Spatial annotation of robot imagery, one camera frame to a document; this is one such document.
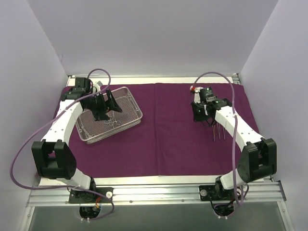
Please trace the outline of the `silver surgical scissors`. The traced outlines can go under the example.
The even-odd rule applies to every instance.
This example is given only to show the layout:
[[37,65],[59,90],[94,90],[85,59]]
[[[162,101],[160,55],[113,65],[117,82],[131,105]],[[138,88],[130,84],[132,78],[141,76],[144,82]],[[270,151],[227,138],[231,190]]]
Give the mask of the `silver surgical scissors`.
[[114,117],[110,116],[108,120],[104,121],[104,124],[107,124],[109,126],[113,126],[114,125]]

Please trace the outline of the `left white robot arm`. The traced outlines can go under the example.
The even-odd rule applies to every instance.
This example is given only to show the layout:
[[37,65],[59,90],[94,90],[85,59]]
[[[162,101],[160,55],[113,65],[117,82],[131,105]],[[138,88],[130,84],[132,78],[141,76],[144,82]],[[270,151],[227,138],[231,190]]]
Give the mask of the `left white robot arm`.
[[69,148],[73,128],[84,110],[91,111],[95,121],[109,120],[109,111],[122,112],[108,87],[95,92],[90,79],[78,77],[62,94],[55,121],[41,141],[33,142],[31,151],[39,176],[72,186],[91,202],[97,196],[95,181],[77,168]]

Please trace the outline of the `purple cloth wrap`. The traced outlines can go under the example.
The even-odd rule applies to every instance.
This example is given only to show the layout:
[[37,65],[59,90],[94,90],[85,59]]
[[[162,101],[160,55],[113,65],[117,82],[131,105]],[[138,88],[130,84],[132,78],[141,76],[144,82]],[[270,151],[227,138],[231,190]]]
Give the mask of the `purple cloth wrap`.
[[141,122],[93,144],[74,129],[69,148],[94,178],[223,175],[232,169],[232,138],[193,121],[189,84],[129,85]]

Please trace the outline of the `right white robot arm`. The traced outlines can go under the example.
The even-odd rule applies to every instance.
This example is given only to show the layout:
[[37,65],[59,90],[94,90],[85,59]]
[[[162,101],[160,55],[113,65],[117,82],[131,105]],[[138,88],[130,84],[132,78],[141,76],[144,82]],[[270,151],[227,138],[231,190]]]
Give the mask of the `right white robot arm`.
[[266,139],[253,130],[237,114],[234,104],[215,96],[211,87],[191,86],[190,92],[194,95],[191,102],[194,122],[221,125],[241,151],[238,165],[216,179],[216,197],[226,198],[231,190],[277,172],[277,144],[273,139]]

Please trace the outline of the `metal mesh instrument tray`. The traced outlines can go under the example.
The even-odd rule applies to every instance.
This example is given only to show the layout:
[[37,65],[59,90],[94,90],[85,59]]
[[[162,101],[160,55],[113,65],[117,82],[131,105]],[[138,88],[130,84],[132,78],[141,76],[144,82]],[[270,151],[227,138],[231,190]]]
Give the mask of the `metal mesh instrument tray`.
[[123,112],[110,111],[109,120],[95,121],[92,112],[85,110],[76,121],[79,137],[92,144],[129,129],[141,122],[143,113],[127,87],[112,90],[116,102]]

